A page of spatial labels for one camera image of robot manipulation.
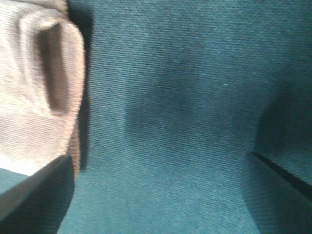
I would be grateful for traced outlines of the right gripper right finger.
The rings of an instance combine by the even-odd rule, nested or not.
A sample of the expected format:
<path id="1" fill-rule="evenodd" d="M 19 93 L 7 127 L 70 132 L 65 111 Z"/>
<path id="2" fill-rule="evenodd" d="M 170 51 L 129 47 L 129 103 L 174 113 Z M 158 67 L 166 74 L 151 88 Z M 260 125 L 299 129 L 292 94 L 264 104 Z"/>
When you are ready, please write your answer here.
<path id="1" fill-rule="evenodd" d="M 262 234 L 310 234 L 312 187 L 268 158 L 247 153 L 241 192 Z"/>

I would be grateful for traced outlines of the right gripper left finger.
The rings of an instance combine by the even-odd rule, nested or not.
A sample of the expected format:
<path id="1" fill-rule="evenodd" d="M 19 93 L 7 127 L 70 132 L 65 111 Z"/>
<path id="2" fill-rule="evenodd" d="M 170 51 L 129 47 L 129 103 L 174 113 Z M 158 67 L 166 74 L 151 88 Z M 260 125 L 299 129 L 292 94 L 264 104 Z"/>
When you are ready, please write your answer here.
<path id="1" fill-rule="evenodd" d="M 75 191 L 71 156 L 60 156 L 0 195 L 2 234 L 56 234 Z"/>

